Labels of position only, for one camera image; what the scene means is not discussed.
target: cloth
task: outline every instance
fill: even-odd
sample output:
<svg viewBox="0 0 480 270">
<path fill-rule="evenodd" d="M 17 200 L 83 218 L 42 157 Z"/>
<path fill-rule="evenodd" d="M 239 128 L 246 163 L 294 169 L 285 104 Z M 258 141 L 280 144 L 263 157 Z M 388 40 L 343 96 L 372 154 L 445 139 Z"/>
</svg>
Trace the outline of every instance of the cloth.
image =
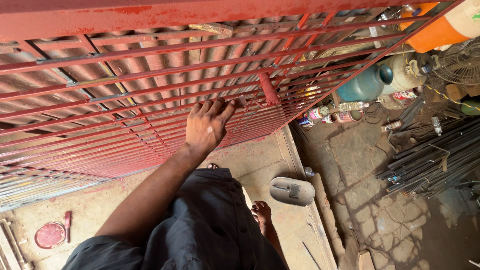
<svg viewBox="0 0 480 270">
<path fill-rule="evenodd" d="M 197 169 L 144 248 L 112 236 L 85 240 L 62 270 L 285 270 L 228 169 Z"/>
</svg>

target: plastic bottle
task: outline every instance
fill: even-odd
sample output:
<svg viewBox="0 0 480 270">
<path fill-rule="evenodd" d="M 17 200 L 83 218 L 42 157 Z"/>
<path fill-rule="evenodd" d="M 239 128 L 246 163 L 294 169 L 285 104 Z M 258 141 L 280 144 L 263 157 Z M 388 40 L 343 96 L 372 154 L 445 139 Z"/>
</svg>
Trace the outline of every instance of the plastic bottle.
<svg viewBox="0 0 480 270">
<path fill-rule="evenodd" d="M 349 110 L 363 110 L 364 108 L 367 108 L 370 106 L 367 102 L 363 101 L 358 101 L 358 102 L 346 102 L 346 103 L 340 103 L 338 105 L 338 110 L 339 111 L 349 111 Z"/>
<path fill-rule="evenodd" d="M 433 116 L 432 123 L 433 127 L 435 128 L 435 133 L 437 133 L 439 136 L 442 135 L 442 126 L 440 126 L 440 120 L 438 120 L 438 117 Z"/>
<path fill-rule="evenodd" d="M 315 175 L 315 173 L 310 167 L 303 167 L 303 169 L 305 170 L 305 174 L 307 175 L 307 177 L 312 177 Z"/>
</svg>

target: green object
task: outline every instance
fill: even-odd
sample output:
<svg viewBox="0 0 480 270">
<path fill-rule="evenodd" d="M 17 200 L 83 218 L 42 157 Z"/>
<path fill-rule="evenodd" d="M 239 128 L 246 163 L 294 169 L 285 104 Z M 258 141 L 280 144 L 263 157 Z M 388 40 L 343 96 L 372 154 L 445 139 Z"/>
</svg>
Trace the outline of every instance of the green object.
<svg viewBox="0 0 480 270">
<path fill-rule="evenodd" d="M 468 106 L 465 106 L 462 104 L 462 113 L 466 115 L 480 115 L 480 110 L 477 110 L 474 107 L 477 107 L 480 109 L 480 100 L 478 99 L 468 99 L 463 101 L 463 103 L 468 104 L 472 106 L 473 108 L 470 108 Z"/>
</svg>

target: paint can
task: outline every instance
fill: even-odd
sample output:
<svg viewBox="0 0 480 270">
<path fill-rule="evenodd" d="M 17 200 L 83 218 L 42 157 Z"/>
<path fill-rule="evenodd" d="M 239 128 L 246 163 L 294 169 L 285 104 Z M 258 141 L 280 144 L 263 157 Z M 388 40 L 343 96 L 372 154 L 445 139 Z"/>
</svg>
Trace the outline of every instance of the paint can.
<svg viewBox="0 0 480 270">
<path fill-rule="evenodd" d="M 392 94 L 392 96 L 395 99 L 402 100 L 402 99 L 408 99 L 408 98 L 416 98 L 421 94 L 421 87 L 415 87 L 406 91 L 401 91 L 401 92 L 395 92 Z"/>
<path fill-rule="evenodd" d="M 301 116 L 297 117 L 297 123 L 303 128 L 310 128 L 315 124 L 318 124 L 322 121 L 322 119 L 315 119 L 310 117 L 307 113 L 308 111 L 304 112 Z"/>
<path fill-rule="evenodd" d="M 363 118 L 362 110 L 339 111 L 335 113 L 339 123 L 356 122 Z"/>
<path fill-rule="evenodd" d="M 330 113 L 329 115 L 322 118 L 322 123 L 335 123 L 337 121 L 337 116 L 335 113 Z"/>
<path fill-rule="evenodd" d="M 320 107 L 316 107 L 316 108 L 311 108 L 311 109 L 308 110 L 307 114 L 312 119 L 320 119 L 321 120 L 323 117 L 328 115 L 328 108 L 327 108 L 327 106 L 320 106 Z"/>
</svg>

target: workshop floor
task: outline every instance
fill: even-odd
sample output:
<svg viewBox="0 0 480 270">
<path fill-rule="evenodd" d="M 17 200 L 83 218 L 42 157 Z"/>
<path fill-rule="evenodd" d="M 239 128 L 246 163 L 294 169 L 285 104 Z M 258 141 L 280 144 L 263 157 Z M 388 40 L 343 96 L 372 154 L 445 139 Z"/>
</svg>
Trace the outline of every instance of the workshop floor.
<svg viewBox="0 0 480 270">
<path fill-rule="evenodd" d="M 283 204 L 274 201 L 269 195 L 269 184 L 273 178 L 277 176 L 298 178 L 282 131 L 216 151 L 210 154 L 200 167 L 206 167 L 208 163 L 215 163 L 221 168 L 230 168 L 233 177 L 245 187 L 251 201 L 264 200 L 270 205 L 274 225 L 290 269 L 316 269 L 315 261 L 321 269 L 328 269 L 326 267 L 328 259 L 324 257 L 327 252 L 319 240 L 321 236 L 318 231 L 313 229 L 312 213 L 308 207 Z M 33 262 L 35 269 L 60 270 L 73 249 L 83 240 L 93 236 L 115 207 L 149 173 L 128 176 L 7 211 L 1 213 L 0 218 L 7 218 L 12 222 L 10 227 L 25 259 Z M 72 211 L 71 242 L 53 249 L 40 249 L 36 246 L 34 235 L 37 229 L 52 221 L 63 223 L 64 213 L 68 210 Z M 304 245 L 308 247 L 315 261 Z"/>
<path fill-rule="evenodd" d="M 480 260 L 477 217 L 455 212 L 448 197 L 384 197 L 389 182 L 374 174 L 394 153 L 380 129 L 386 118 L 378 124 L 318 124 L 306 132 L 300 157 L 320 173 L 340 237 L 353 230 L 377 270 L 475 269 L 468 259 Z"/>
</svg>

